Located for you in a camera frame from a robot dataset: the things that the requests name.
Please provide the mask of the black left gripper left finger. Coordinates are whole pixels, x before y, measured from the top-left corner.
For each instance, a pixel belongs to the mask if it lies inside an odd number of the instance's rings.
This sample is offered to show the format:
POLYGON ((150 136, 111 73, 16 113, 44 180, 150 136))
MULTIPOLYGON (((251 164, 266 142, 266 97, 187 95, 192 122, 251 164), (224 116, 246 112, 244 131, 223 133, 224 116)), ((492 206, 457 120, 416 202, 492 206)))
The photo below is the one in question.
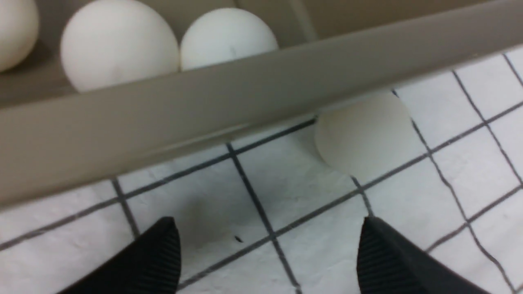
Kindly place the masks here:
POLYGON ((99 268, 62 294, 175 294, 181 277, 181 240, 164 216, 99 268))

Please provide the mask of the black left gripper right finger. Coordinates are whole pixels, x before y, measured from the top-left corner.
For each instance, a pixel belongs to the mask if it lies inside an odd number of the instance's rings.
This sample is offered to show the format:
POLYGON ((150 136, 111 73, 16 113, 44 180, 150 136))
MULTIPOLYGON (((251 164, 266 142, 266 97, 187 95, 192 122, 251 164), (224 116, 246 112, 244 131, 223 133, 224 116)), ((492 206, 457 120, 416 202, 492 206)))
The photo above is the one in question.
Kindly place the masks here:
POLYGON ((483 294, 376 216, 361 227, 357 276, 362 294, 483 294))

